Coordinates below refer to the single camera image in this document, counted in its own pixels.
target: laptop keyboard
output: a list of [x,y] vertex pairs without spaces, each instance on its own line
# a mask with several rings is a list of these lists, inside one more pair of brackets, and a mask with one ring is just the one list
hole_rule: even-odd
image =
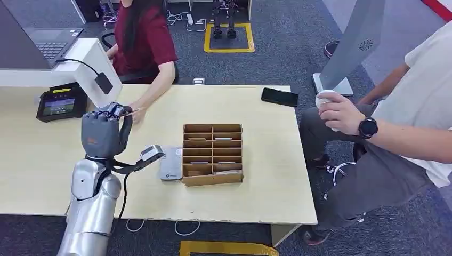
[[48,59],[54,59],[67,45],[67,43],[39,43],[36,47],[42,52],[43,56]]

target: cardboard compartment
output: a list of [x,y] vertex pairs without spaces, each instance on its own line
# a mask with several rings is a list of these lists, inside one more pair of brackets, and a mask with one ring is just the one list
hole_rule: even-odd
[[185,156],[212,156],[212,149],[210,148],[184,148],[182,150],[183,157]]
[[222,163],[235,163],[241,164],[241,156],[214,156],[213,157],[214,164],[222,164]]
[[243,166],[241,164],[215,164],[213,166],[213,172],[224,172],[231,170],[240,170],[243,171]]
[[243,181],[243,173],[184,177],[182,180],[182,182],[187,187],[225,184],[225,183],[240,183],[242,181]]
[[213,132],[240,132],[240,124],[214,124]]
[[182,182],[190,186],[243,181],[240,124],[186,124]]
[[215,140],[214,148],[241,148],[241,140]]
[[211,156],[184,156],[182,159],[182,163],[184,164],[212,164]]
[[212,134],[211,133],[185,133],[184,140],[191,140],[191,141],[212,140]]
[[194,133],[194,132],[212,132],[212,124],[186,124],[184,125],[184,133]]
[[202,176],[212,174],[212,164],[183,164],[182,173],[184,177]]
[[214,156],[241,156],[241,148],[214,148]]
[[241,133],[214,133],[213,140],[241,140]]
[[212,148],[211,140],[184,140],[184,148]]

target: chair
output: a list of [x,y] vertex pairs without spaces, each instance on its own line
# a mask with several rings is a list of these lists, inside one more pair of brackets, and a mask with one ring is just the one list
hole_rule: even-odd
[[[108,49],[112,48],[116,42],[110,43],[107,40],[107,38],[109,38],[109,37],[114,38],[114,35],[115,35],[115,33],[112,29],[107,30],[106,32],[104,32],[102,34],[102,37],[100,40],[101,40],[102,44],[105,45],[105,47],[107,47]],[[174,63],[174,68],[176,71],[176,77],[174,79],[173,84],[177,84],[179,82],[179,69],[177,68],[176,63]],[[150,74],[147,71],[140,71],[140,72],[134,72],[134,73],[119,76],[119,80],[121,80],[121,82],[123,84],[140,84],[141,80],[143,80],[145,78],[154,77],[154,76],[155,76],[154,74]]]
[[[347,174],[342,170],[343,167],[347,166],[347,165],[356,165],[356,162],[361,158],[361,156],[363,156],[366,153],[366,148],[364,147],[363,144],[360,143],[355,143],[353,145],[353,160],[354,162],[345,162],[342,163],[338,166],[328,166],[326,168],[328,173],[332,173],[333,174],[333,186],[335,186],[337,184],[336,181],[336,176],[337,173],[340,173],[342,176],[347,176]],[[324,199],[327,200],[327,194],[324,194]],[[363,222],[364,221],[364,216],[366,216],[366,213],[362,213],[361,218],[358,219],[358,222]]]

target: man's hand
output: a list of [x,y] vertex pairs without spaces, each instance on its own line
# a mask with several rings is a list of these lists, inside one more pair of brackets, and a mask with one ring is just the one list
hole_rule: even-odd
[[317,97],[331,101],[319,107],[320,118],[326,121],[327,127],[337,129],[347,135],[359,135],[359,124],[366,116],[349,99],[336,92],[321,93]]

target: smartwatch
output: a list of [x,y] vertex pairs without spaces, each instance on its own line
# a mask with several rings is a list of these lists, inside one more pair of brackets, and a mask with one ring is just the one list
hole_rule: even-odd
[[359,136],[364,139],[370,139],[372,136],[378,132],[377,121],[371,117],[366,117],[358,127]]

